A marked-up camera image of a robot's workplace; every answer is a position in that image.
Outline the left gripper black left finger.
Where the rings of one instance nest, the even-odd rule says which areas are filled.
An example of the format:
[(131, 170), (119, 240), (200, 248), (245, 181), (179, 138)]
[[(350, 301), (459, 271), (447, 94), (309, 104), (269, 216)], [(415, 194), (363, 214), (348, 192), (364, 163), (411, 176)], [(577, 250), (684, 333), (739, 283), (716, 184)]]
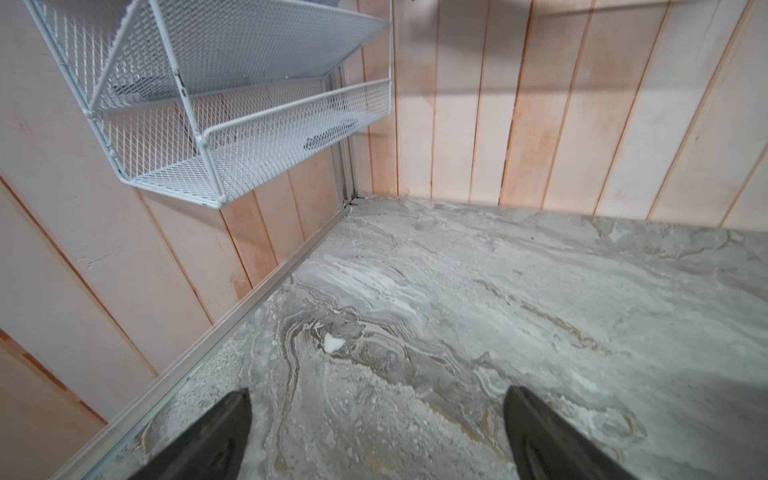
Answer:
[(249, 391), (225, 395), (131, 480), (238, 478), (252, 424)]

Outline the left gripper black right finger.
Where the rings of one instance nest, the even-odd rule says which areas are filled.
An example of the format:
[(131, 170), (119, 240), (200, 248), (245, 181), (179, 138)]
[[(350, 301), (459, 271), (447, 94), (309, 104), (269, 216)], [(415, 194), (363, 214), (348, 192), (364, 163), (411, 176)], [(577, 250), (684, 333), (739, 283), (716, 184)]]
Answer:
[(509, 387), (503, 417), (522, 479), (634, 478), (525, 386)]

